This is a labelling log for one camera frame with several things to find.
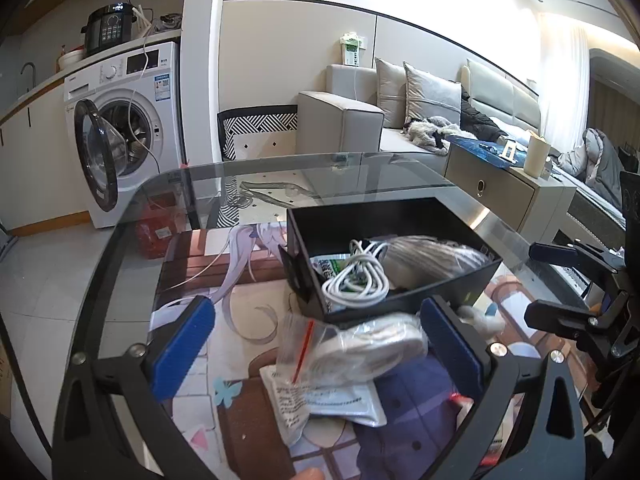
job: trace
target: sofa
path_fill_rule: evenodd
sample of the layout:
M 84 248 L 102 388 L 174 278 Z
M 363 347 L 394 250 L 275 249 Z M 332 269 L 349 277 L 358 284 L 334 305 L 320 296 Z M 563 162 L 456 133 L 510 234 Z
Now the sofa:
M 428 166 L 444 175 L 446 156 L 415 146 L 402 130 L 382 127 L 377 88 L 373 68 L 329 65 L 325 92 L 298 94 L 296 153 L 421 152 Z

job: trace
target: drawer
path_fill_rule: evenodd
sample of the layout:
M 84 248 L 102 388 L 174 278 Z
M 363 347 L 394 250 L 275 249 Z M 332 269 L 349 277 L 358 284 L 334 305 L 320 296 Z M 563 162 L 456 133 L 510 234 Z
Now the drawer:
M 531 186 L 511 173 L 492 166 L 455 144 L 451 145 L 445 177 L 516 231 L 534 195 Z M 481 182 L 484 190 L 479 192 Z

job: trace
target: black box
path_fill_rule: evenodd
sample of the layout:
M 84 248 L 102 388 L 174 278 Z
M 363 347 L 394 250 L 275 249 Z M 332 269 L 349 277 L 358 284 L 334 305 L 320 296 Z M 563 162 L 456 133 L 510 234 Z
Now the black box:
M 450 280 L 398 294 L 390 293 L 386 300 L 367 308 L 328 312 L 321 288 L 322 276 L 316 273 L 309 258 L 348 253 L 352 239 L 387 235 L 429 235 L 453 240 L 487 254 L 491 261 Z M 436 198 L 289 209 L 287 251 L 281 250 L 281 253 L 289 285 L 300 298 L 302 314 L 342 328 L 391 312 L 414 314 L 425 298 L 436 294 L 450 301 L 453 307 L 473 305 L 502 261 L 481 237 Z

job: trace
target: washing machine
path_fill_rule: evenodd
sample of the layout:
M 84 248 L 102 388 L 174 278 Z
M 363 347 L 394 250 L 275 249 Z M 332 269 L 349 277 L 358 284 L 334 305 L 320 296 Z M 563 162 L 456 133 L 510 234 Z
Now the washing machine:
M 177 76 L 178 44 L 169 42 L 118 54 L 65 79 L 69 142 L 95 227 L 116 225 L 144 181 L 184 161 Z M 118 151 L 110 145 L 114 136 Z

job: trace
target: washing machine knob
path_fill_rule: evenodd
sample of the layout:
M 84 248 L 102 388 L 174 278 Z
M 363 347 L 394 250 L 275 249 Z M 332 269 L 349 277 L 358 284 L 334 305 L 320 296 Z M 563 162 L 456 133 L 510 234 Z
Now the washing machine knob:
M 117 72 L 116 67 L 114 67 L 113 65 L 107 66 L 104 69 L 104 76 L 107 79 L 113 79 L 113 77 L 116 75 L 116 72 Z

